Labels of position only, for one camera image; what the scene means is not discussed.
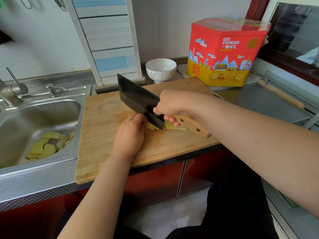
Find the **person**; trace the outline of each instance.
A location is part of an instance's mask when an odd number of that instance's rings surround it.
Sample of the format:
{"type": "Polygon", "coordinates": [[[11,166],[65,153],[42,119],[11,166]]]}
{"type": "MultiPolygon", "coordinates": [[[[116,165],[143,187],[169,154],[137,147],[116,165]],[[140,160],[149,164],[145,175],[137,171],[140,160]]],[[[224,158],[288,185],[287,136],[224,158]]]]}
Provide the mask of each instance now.
{"type": "MultiPolygon", "coordinates": [[[[174,115],[193,116],[240,159],[227,164],[209,189],[202,224],[176,229],[167,238],[278,238],[260,177],[319,218],[319,134],[191,91],[162,91],[154,112],[175,126],[174,115]]],[[[123,121],[111,156],[59,239],[148,238],[116,224],[147,125],[142,114],[123,121]]]]}

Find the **ceramic bowl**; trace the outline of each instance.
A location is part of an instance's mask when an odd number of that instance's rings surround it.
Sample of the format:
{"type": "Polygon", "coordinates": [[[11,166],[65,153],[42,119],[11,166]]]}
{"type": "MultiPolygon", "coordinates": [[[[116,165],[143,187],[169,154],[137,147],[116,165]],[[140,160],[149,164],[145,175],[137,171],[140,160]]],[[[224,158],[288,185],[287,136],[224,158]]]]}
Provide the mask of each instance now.
{"type": "Polygon", "coordinates": [[[177,64],[170,59],[154,59],[146,63],[146,71],[148,76],[155,83],[162,83],[171,79],[176,72],[177,64]]]}

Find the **floor grout line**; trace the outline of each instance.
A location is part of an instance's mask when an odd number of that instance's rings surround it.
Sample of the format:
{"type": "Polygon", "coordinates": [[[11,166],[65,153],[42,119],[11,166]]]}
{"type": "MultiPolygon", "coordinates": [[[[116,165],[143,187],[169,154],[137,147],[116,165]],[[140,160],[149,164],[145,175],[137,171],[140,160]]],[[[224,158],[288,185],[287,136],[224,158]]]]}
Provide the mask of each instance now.
{"type": "Polygon", "coordinates": [[[175,215],[174,215],[174,212],[173,212],[173,208],[172,208],[171,201],[169,200],[168,202],[169,202],[169,205],[171,206],[171,210],[172,210],[172,214],[173,214],[173,217],[174,217],[174,221],[175,221],[176,228],[178,228],[178,227],[177,227],[176,220],[175,220],[175,215]]]}

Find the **sink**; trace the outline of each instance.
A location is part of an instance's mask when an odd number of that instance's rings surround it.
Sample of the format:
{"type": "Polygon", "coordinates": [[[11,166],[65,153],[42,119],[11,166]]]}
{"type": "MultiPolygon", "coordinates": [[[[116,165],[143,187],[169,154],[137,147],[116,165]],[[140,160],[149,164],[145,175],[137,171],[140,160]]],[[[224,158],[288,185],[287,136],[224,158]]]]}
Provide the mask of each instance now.
{"type": "Polygon", "coordinates": [[[76,159],[86,96],[91,85],[61,92],[56,98],[50,93],[22,97],[24,103],[0,110],[0,177],[76,159]],[[71,142],[54,155],[28,162],[25,154],[46,132],[69,134],[71,142]]]}

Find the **knife handle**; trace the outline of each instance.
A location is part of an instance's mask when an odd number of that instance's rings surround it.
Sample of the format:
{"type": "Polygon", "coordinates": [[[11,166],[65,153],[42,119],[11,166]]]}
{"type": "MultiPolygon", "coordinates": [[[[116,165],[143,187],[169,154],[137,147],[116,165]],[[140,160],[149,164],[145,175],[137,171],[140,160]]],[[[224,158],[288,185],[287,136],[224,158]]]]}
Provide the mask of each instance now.
{"type": "Polygon", "coordinates": [[[201,135],[202,137],[210,138],[211,134],[209,133],[209,131],[207,131],[195,118],[181,114],[175,115],[174,117],[176,121],[178,121],[180,124],[188,128],[192,132],[201,135]]]}

